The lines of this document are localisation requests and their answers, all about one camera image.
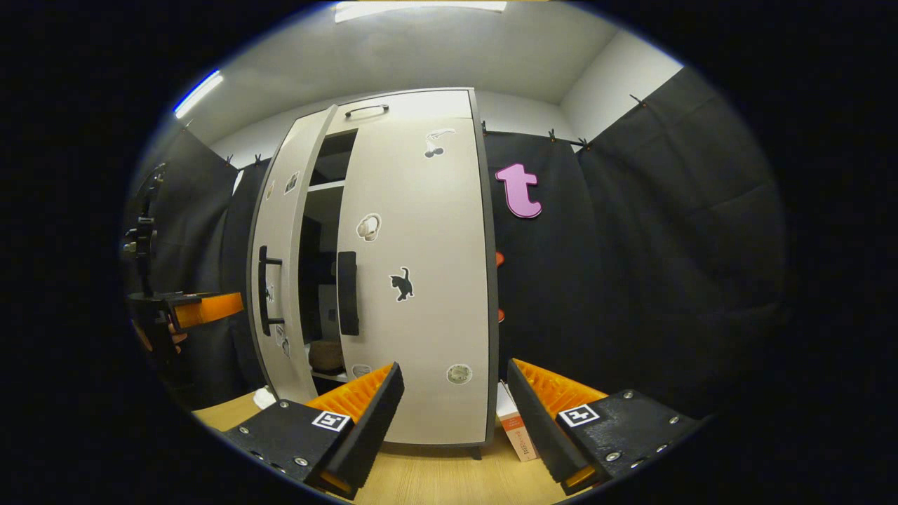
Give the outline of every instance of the white wall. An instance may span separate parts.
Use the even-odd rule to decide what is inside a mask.
[[[637,104],[631,94],[644,99],[681,68],[663,51],[619,30],[561,100],[561,109],[576,137],[592,140]]]
[[[244,167],[256,161],[256,155],[262,155],[263,160],[273,156],[277,146],[284,140],[284,136],[286,136],[287,131],[296,119],[327,109],[334,103],[352,100],[368,94],[374,93],[341,96],[324,102],[308,103],[289,111],[280,112],[217,140],[209,148],[223,158],[233,155],[231,164],[237,168]]]
[[[476,90],[475,97],[480,118],[487,122],[487,132],[507,131],[548,137],[549,130],[554,128],[555,137],[577,140],[570,121],[558,105]]]
[[[233,166],[246,166],[255,161],[255,155],[261,154],[262,159],[272,156],[296,118],[327,108],[335,102],[362,96],[365,95],[339,97],[280,112],[240,129],[216,141],[210,147],[223,158],[233,155],[231,160]],[[577,139],[568,118],[558,105],[482,91],[477,91],[476,97],[480,118],[487,122],[487,131],[509,131],[547,137],[549,130],[555,128],[556,137]]]

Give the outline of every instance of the cat sticker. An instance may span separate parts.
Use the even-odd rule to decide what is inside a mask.
[[[402,270],[405,270],[405,276],[401,275],[391,275],[390,282],[394,288],[399,290],[399,297],[396,298],[397,302],[403,302],[408,297],[414,297],[415,293],[412,291],[411,280],[409,280],[409,269],[405,267],[401,267]]]

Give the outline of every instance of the wardrobe door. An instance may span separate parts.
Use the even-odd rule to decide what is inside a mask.
[[[271,160],[252,220],[247,307],[254,340],[275,395],[298,403],[318,396],[299,319],[298,244],[309,179],[336,110],[296,120]]]
[[[468,91],[469,88],[409,90],[344,103],[337,108],[337,115],[328,126],[328,134],[393,119],[470,118]]]
[[[350,380],[402,366],[389,442],[482,443],[495,415],[476,131],[470,118],[384,120],[358,129],[349,158],[340,339]]]

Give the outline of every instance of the white wardrobe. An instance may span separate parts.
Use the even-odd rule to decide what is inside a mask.
[[[251,231],[247,306],[279,398],[318,396],[312,341],[339,341],[348,381],[398,362],[385,441],[489,443],[497,291],[489,178],[474,91],[335,104],[296,120],[272,157]]]

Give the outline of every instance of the round sticker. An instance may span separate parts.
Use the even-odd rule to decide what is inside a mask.
[[[457,385],[465,384],[470,381],[471,375],[473,375],[473,372],[471,372],[471,367],[462,363],[452,365],[448,370],[446,370],[446,379],[449,382]]]
[[[371,373],[371,367],[367,365],[353,365],[352,366],[352,375],[359,378],[361,376],[367,375]]]

